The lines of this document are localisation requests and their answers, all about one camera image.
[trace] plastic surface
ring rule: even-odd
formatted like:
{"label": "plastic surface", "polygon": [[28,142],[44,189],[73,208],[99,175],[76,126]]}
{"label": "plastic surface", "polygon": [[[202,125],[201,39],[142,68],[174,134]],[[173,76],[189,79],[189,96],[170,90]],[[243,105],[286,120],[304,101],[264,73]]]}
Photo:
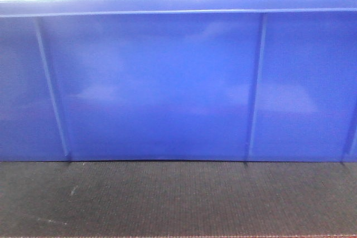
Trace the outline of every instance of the plastic surface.
{"label": "plastic surface", "polygon": [[356,161],[357,0],[0,0],[0,160]]}

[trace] blue bin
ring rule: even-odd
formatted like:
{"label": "blue bin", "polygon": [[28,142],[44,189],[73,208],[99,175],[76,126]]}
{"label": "blue bin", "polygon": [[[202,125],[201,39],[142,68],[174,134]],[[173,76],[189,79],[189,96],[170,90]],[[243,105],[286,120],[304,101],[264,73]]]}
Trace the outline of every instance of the blue bin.
{"label": "blue bin", "polygon": [[0,0],[0,161],[356,161],[357,0]]}

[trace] blue plastic crate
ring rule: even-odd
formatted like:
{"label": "blue plastic crate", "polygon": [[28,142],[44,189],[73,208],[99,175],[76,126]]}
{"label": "blue plastic crate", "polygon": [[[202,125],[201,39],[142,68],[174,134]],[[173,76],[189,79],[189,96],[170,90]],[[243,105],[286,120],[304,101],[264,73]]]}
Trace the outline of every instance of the blue plastic crate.
{"label": "blue plastic crate", "polygon": [[357,0],[0,0],[0,160],[356,161]]}

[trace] textured black mat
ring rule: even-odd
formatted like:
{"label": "textured black mat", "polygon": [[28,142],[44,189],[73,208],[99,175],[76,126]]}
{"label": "textured black mat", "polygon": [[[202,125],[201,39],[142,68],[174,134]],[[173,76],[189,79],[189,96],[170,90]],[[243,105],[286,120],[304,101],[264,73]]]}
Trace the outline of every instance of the textured black mat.
{"label": "textured black mat", "polygon": [[357,234],[357,164],[0,163],[0,236]]}

